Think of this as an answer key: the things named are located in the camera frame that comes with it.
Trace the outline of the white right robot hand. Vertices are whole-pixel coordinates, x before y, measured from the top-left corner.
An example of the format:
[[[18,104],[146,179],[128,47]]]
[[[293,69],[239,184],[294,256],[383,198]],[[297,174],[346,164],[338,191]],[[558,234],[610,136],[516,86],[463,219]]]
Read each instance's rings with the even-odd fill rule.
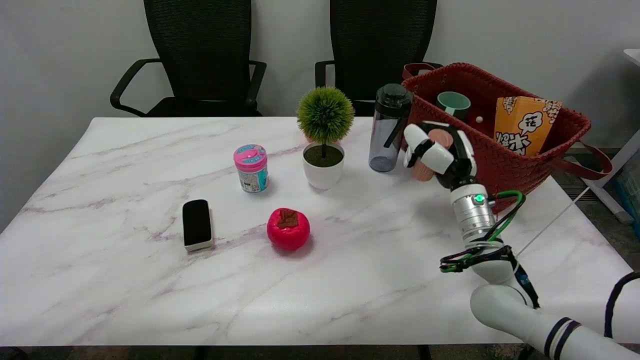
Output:
[[[429,132],[442,130],[452,139],[450,148],[436,142]],[[450,190],[477,183],[477,163],[466,133],[447,123],[421,121],[403,130],[406,150],[403,166],[412,168],[421,163],[430,169],[439,184]]]

